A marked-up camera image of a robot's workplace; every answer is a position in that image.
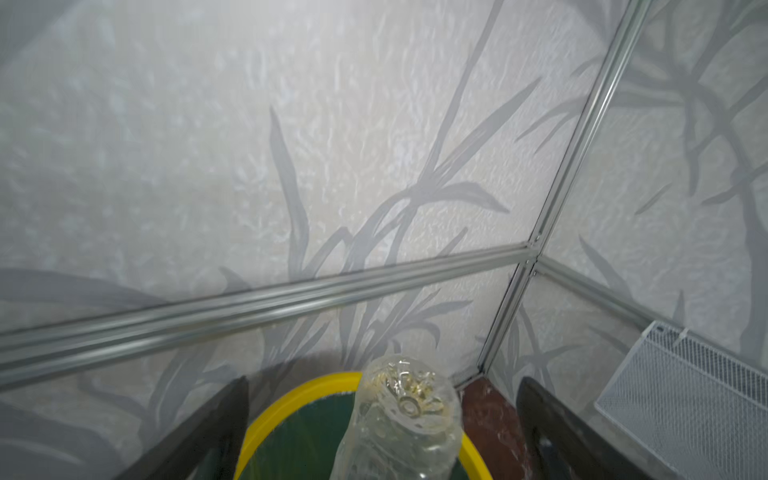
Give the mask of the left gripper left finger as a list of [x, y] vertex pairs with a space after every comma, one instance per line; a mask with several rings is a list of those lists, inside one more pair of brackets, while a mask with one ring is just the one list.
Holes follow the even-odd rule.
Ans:
[[249, 385], [239, 377], [121, 472], [120, 479], [232, 479], [249, 415]]

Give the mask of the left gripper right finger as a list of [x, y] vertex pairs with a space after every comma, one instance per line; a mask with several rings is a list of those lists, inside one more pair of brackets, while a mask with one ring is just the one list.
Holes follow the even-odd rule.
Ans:
[[516, 411], [535, 479], [648, 479], [534, 378], [522, 379]]

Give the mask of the crushed clear bottle white cap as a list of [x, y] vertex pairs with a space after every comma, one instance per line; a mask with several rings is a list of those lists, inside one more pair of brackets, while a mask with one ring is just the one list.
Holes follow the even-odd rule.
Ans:
[[332, 479], [448, 479], [463, 436], [450, 379], [413, 357], [369, 363], [355, 392]]

